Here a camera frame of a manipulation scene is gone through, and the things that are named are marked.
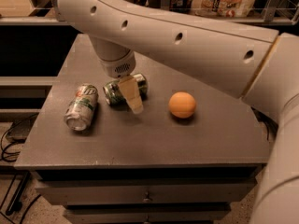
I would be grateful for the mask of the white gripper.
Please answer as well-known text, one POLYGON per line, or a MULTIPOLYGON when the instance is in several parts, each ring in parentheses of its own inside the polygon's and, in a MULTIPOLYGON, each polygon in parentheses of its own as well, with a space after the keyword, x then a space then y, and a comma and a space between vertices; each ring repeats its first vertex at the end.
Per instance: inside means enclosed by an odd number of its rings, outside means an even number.
POLYGON ((130 75, 135 70, 135 54, 130 50, 124 57, 116 61, 100 60, 100 63, 109 77, 122 77, 118 83, 121 95, 133 113, 140 114, 143 111, 142 99, 136 78, 130 75))

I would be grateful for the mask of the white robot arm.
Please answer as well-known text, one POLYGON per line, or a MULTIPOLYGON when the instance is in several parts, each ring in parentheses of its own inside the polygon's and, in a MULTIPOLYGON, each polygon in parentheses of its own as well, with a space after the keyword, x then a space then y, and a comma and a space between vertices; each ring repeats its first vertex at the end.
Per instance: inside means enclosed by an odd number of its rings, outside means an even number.
POLYGON ((129 0, 58 0, 110 77, 141 53, 241 99, 278 123, 249 224, 299 224, 299 37, 141 7, 129 0))

